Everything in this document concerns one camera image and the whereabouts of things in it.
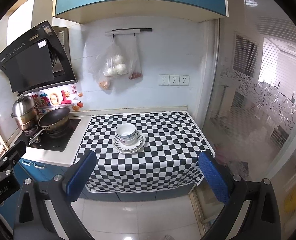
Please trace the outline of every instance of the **wall-mounted rack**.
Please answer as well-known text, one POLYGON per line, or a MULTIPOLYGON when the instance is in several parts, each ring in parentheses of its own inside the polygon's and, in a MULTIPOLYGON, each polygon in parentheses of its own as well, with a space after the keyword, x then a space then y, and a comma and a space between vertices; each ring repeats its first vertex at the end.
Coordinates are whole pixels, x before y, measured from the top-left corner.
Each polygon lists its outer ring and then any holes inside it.
POLYGON ((106 36, 119 35, 119 34, 136 34, 141 32, 152 32, 152 28, 115 29, 115 30, 106 32, 106 36))

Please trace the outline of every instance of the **pot lid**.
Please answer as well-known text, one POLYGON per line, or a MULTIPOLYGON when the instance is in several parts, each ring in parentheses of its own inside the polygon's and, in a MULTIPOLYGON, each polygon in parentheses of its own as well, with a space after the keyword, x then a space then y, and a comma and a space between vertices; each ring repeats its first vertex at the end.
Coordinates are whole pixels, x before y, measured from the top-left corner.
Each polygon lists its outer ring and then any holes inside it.
POLYGON ((12 114, 14 117, 19 117, 36 106, 36 102, 31 96, 19 95, 17 101, 12 106, 12 114))

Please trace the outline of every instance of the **electrical outlet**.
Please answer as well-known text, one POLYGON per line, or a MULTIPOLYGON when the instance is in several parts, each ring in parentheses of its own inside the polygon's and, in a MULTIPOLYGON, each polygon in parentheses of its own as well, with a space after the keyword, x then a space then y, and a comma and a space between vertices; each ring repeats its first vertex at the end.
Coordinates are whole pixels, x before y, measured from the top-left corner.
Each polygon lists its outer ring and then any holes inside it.
POLYGON ((189 76, 180 76, 179 86, 189 86, 189 76))
POLYGON ((169 85, 170 86, 179 86, 179 75, 170 75, 169 85))
POLYGON ((159 75, 158 85, 168 86, 169 85, 169 75, 159 75))

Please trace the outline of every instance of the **checkered tablecloth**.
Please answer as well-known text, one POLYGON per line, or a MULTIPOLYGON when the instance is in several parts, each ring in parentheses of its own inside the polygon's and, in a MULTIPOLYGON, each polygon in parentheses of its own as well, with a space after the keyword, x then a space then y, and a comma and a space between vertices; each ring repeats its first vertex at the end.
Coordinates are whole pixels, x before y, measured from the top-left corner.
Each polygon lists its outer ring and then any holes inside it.
POLYGON ((87 149, 97 154, 97 166, 86 183, 89 191, 156 191, 199 184, 198 153, 209 148, 213 152, 186 111, 102 115, 92 117, 75 163, 87 149), (124 155, 112 146, 117 126, 126 122, 146 136, 138 153, 124 155))

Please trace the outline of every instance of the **range hood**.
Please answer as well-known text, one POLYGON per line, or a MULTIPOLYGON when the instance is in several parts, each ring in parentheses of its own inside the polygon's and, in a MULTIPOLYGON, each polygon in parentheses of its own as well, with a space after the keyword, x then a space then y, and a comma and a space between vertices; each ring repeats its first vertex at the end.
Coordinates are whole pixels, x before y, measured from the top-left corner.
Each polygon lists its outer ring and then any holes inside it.
POLYGON ((67 54, 48 21, 21 35, 0 53, 0 70, 12 92, 30 93, 77 82, 67 54))
POLYGON ((70 59, 52 28, 52 0, 27 0, 10 15, 0 70, 13 92, 76 83, 70 59))

